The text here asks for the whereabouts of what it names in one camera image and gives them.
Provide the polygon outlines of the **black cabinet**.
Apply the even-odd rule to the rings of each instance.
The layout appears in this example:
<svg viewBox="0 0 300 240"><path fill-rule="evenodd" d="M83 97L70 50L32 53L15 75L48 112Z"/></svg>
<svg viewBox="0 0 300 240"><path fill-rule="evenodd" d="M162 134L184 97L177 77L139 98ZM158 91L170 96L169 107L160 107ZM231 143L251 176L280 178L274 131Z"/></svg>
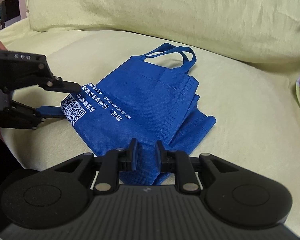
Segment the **black cabinet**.
<svg viewBox="0 0 300 240"><path fill-rule="evenodd" d="M19 0L4 0L0 4L1 26L6 28L21 20Z"/></svg>

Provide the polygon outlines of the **blue non-woven shopping bag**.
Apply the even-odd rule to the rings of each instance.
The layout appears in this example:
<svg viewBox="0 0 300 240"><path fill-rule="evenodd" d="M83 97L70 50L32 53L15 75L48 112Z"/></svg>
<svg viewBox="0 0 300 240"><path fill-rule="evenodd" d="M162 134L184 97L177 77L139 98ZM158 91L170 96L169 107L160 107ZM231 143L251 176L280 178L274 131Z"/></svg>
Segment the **blue non-woven shopping bag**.
<svg viewBox="0 0 300 240"><path fill-rule="evenodd" d="M157 165L155 144L190 154L216 123L198 109L198 81L189 75L192 49L164 43L132 56L99 83L68 95L61 110L98 156L138 141L136 170L122 172L128 185L158 185L166 178Z"/></svg>

